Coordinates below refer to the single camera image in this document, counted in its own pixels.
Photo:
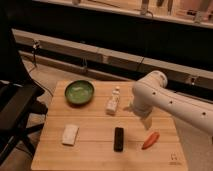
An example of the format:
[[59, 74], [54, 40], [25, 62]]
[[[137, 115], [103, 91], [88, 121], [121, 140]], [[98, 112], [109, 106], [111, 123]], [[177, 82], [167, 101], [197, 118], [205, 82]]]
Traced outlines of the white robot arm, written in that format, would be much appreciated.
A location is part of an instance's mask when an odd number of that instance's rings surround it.
[[213, 104], [192, 99], [169, 91], [166, 75], [158, 70], [135, 81], [132, 86], [133, 100], [130, 109], [142, 120], [158, 107], [173, 116], [213, 135]]

